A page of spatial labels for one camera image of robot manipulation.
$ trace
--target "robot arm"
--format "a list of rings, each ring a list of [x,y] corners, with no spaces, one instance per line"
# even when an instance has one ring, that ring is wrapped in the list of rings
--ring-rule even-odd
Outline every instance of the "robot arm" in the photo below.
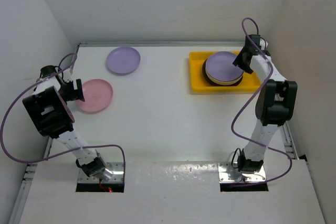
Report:
[[[250,35],[253,41],[260,47],[260,36]],[[249,142],[238,157],[238,171],[243,173],[255,173],[260,171],[264,163],[264,154],[273,135],[290,120],[293,115],[296,99],[297,84],[288,81],[276,69],[270,56],[266,56],[273,66],[273,73],[265,86],[260,91],[256,104],[257,123],[252,134],[252,139],[264,146]],[[268,62],[258,54],[258,51],[246,38],[245,46],[234,61],[245,72],[256,72],[260,82],[269,75]]]
[[[74,128],[75,119],[66,104],[67,101],[84,101],[81,81],[77,79],[75,85],[70,73],[66,71],[62,78],[48,78],[56,72],[54,66],[42,68],[41,78],[45,81],[36,87],[31,96],[23,99],[23,104],[42,136],[56,139],[68,149],[87,146],[86,141]],[[77,158],[77,166],[88,177],[104,179],[106,164],[95,149],[80,148],[73,151],[73,154]]]

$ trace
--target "purple cable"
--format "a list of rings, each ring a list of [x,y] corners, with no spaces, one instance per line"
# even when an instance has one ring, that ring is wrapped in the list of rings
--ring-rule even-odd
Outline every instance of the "purple cable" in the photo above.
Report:
[[[233,121],[232,121],[232,124],[231,124],[231,131],[233,132],[233,134],[235,134],[236,136],[238,136],[238,137],[240,137],[240,138],[242,138],[242,139],[245,139],[245,140],[247,140],[247,141],[250,141],[250,142],[252,142],[252,143],[254,143],[254,144],[257,144],[257,145],[259,145],[259,146],[262,146],[262,147],[267,147],[267,148],[270,149],[271,151],[278,152],[278,153],[281,153],[281,154],[287,156],[288,159],[289,159],[289,167],[288,167],[288,169],[287,169],[283,174],[281,174],[281,175],[279,175],[279,176],[277,176],[277,177],[268,179],[268,180],[266,180],[266,181],[264,181],[264,182],[261,182],[261,183],[243,184],[243,185],[237,185],[237,187],[239,187],[239,186],[252,186],[252,185],[255,185],[255,184],[263,184],[263,183],[267,183],[267,182],[274,181],[274,180],[276,180],[276,179],[282,178],[282,177],[284,177],[285,175],[287,175],[287,174],[290,172],[290,170],[292,169],[292,166],[293,166],[293,161],[292,161],[291,157],[290,157],[286,152],[280,151],[280,150],[278,150],[278,149],[274,149],[274,148],[272,148],[272,147],[268,147],[268,146],[266,146],[265,144],[258,143],[258,142],[256,142],[256,141],[253,140],[253,139],[250,139],[250,138],[248,138],[248,137],[245,137],[245,136],[243,136],[243,135],[240,135],[240,134],[237,133],[237,132],[235,131],[235,129],[234,129],[234,126],[235,126],[235,123],[236,123],[238,117],[239,117],[239,116],[241,115],[241,113],[247,108],[247,106],[251,103],[251,101],[254,99],[254,97],[256,97],[256,95],[261,91],[261,89],[266,85],[267,81],[271,78],[271,76],[272,76],[272,74],[273,74],[273,71],[274,71],[272,64],[269,62],[269,60],[267,59],[267,57],[266,57],[266,55],[264,54],[264,52],[263,52],[263,51],[262,51],[262,50],[261,50],[261,49],[260,49],[254,42],[253,42],[253,40],[249,37],[249,35],[248,35],[248,33],[247,33],[246,29],[245,29],[245,26],[244,26],[244,22],[245,22],[246,20],[251,20],[251,21],[256,25],[257,33],[259,33],[258,25],[257,25],[257,23],[256,23],[252,18],[248,18],[248,17],[247,17],[247,18],[244,18],[244,19],[241,21],[241,24],[242,24],[241,26],[242,26],[242,28],[243,28],[243,31],[244,31],[245,35],[247,36],[247,39],[248,39],[248,40],[251,42],[251,44],[252,44],[252,45],[259,51],[259,53],[261,54],[261,56],[267,61],[268,65],[269,65],[269,68],[270,68],[270,72],[269,72],[267,78],[263,81],[263,83],[262,83],[262,84],[260,85],[260,87],[257,89],[257,91],[250,97],[250,99],[248,99],[248,101],[247,101],[247,102],[243,105],[243,107],[238,111],[237,115],[235,116],[235,118],[234,118]]]
[[[63,70],[60,70],[58,71],[57,73],[53,73],[52,75],[50,75],[50,77],[48,77],[48,79],[54,77],[54,76],[57,76],[61,73],[63,73],[65,70],[71,68],[76,60],[77,60],[77,54],[75,53],[71,53],[71,54],[68,54],[68,55],[65,55],[61,62],[59,63],[59,66],[61,65],[61,63],[69,56],[73,55],[74,59],[72,60],[72,62],[66,67],[64,68]],[[67,151],[64,151],[64,152],[60,152],[60,153],[57,153],[55,155],[52,155],[52,156],[49,156],[49,157],[45,157],[45,158],[42,158],[42,159],[38,159],[38,160],[33,160],[33,161],[26,161],[26,160],[21,160],[21,159],[18,159],[14,156],[12,156],[6,149],[5,147],[5,144],[4,144],[4,126],[5,126],[5,122],[7,120],[7,117],[10,113],[10,111],[12,110],[13,106],[15,105],[15,103],[26,93],[28,92],[30,89],[36,87],[37,85],[41,84],[43,82],[43,80],[40,80],[38,82],[36,82],[35,84],[31,85],[30,87],[28,87],[27,89],[25,89],[21,94],[18,95],[17,98],[15,98],[15,100],[11,103],[11,105],[9,106],[9,108],[7,109],[5,115],[4,115],[4,118],[2,119],[2,123],[1,123],[1,127],[0,127],[0,145],[1,145],[1,148],[2,150],[4,151],[4,153],[6,154],[7,157],[9,157],[11,160],[14,160],[18,163],[21,163],[21,164],[32,164],[32,163],[39,163],[39,162],[42,162],[42,161],[47,161],[51,158],[54,158],[54,157],[58,157],[58,156],[61,156],[61,155],[64,155],[64,154],[67,154],[69,152],[73,152],[73,151],[76,151],[76,150],[79,150],[80,147],[78,148],[73,148],[73,149],[70,149],[70,150],[67,150]],[[88,148],[104,148],[104,147],[117,147],[120,149],[121,153],[122,153],[122,158],[123,158],[123,162],[124,162],[124,174],[123,174],[123,181],[125,182],[125,170],[126,170],[126,161],[125,161],[125,153],[124,153],[124,150],[121,148],[121,146],[117,145],[117,144],[106,144],[106,145],[93,145],[93,146],[84,146],[82,147],[83,149],[88,149]]]

